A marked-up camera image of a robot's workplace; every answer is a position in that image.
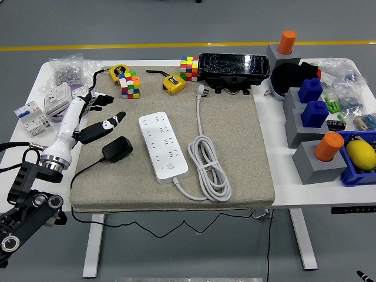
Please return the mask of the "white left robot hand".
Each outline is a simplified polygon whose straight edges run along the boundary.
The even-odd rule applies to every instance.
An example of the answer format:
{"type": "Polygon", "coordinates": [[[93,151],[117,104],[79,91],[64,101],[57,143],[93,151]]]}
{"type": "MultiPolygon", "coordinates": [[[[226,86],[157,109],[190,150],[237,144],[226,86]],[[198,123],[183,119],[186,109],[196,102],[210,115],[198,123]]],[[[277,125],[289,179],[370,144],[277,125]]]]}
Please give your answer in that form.
{"type": "Polygon", "coordinates": [[[74,98],[61,121],[54,143],[44,149],[41,154],[42,165],[45,167],[59,165],[66,170],[72,163],[71,150],[77,142],[86,145],[112,132],[126,116],[125,112],[119,112],[114,117],[82,130],[79,130],[79,124],[84,113],[99,110],[113,101],[112,96],[92,92],[74,98]]]}

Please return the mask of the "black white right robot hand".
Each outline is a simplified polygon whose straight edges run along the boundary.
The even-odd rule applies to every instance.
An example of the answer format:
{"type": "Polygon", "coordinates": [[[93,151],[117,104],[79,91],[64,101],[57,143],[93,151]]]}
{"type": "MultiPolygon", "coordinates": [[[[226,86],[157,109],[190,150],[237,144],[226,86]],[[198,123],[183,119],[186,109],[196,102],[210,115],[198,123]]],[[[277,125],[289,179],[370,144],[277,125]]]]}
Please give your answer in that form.
{"type": "Polygon", "coordinates": [[[366,275],[365,273],[363,273],[360,270],[357,270],[356,273],[361,278],[361,280],[364,281],[364,282],[375,282],[375,280],[373,280],[371,277],[369,277],[368,275],[366,275]]]}

